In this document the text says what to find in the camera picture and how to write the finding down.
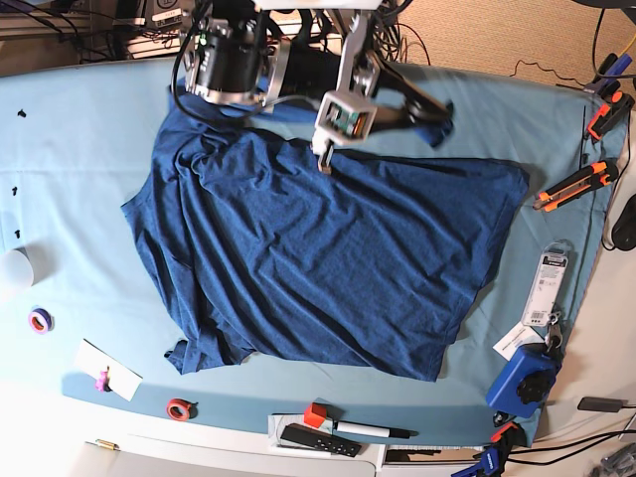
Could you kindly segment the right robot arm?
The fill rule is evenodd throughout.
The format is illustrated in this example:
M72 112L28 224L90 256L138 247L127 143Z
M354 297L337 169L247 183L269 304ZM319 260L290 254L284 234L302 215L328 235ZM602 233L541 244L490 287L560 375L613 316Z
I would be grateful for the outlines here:
M413 128L431 146L451 104L423 92L381 54L380 32L405 1L195 1L173 69L184 89L246 121L290 101L316 110L312 151L328 174L337 146Z

